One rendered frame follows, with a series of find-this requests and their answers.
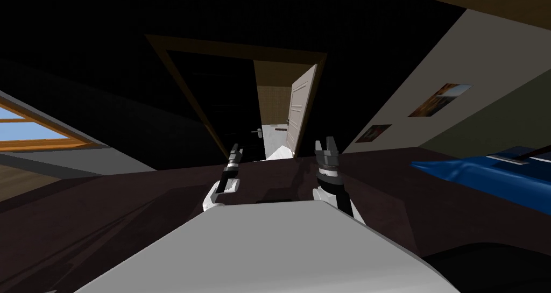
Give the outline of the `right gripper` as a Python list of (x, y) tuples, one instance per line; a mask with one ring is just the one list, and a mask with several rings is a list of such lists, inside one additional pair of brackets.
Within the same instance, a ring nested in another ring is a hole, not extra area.
[(338, 148), (334, 137), (326, 137), (326, 148), (323, 150), (321, 142), (315, 142), (315, 156), (318, 166), (324, 170), (338, 170)]

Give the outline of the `dark door leaf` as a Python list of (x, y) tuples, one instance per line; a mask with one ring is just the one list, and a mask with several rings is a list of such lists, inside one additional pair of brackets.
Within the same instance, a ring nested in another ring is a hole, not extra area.
[(265, 159), (253, 60), (168, 51), (221, 143), (243, 149), (242, 162)]

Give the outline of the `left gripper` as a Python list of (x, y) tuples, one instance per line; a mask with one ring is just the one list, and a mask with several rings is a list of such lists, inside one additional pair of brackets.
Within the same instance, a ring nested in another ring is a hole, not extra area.
[(235, 143), (230, 151), (227, 167), (237, 167), (242, 160), (242, 156), (243, 149), (239, 147), (238, 143)]

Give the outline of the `white panelled door leaf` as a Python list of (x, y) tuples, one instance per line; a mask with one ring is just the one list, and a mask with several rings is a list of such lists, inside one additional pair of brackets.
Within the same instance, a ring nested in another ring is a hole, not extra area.
[(286, 137), (286, 146), (289, 148), (292, 156), (295, 156), (297, 149), (298, 138), (316, 70), (317, 64), (313, 65), (311, 69), (307, 70), (292, 84)]

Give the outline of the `blue bed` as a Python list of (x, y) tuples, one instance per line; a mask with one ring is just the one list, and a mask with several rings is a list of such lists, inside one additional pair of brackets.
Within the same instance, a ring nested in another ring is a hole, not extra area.
[(551, 145), (464, 159), (413, 161), (412, 167), (551, 215)]

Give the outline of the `small red wall picture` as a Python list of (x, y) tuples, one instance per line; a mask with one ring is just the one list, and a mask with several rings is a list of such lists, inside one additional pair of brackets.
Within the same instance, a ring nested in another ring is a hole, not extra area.
[(372, 142), (384, 131), (392, 126), (391, 124), (371, 125), (357, 140), (356, 143)]

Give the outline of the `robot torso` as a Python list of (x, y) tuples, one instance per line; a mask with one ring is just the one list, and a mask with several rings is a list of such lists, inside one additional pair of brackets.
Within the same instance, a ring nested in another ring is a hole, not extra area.
[(459, 293), (323, 201), (217, 206), (76, 293)]

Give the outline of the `large orange wall picture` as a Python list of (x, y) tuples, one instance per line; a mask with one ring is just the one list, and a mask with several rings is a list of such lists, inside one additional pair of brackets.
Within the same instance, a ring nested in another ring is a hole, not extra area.
[(416, 108), (408, 117), (431, 117), (471, 87), (472, 85), (469, 84), (445, 84), (435, 94), (420, 104), (420, 106)]

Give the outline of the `wooden framed window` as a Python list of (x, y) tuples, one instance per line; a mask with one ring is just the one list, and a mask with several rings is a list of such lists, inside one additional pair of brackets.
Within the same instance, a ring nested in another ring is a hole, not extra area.
[(101, 147), (49, 116), (0, 91), (0, 152), (36, 152)]

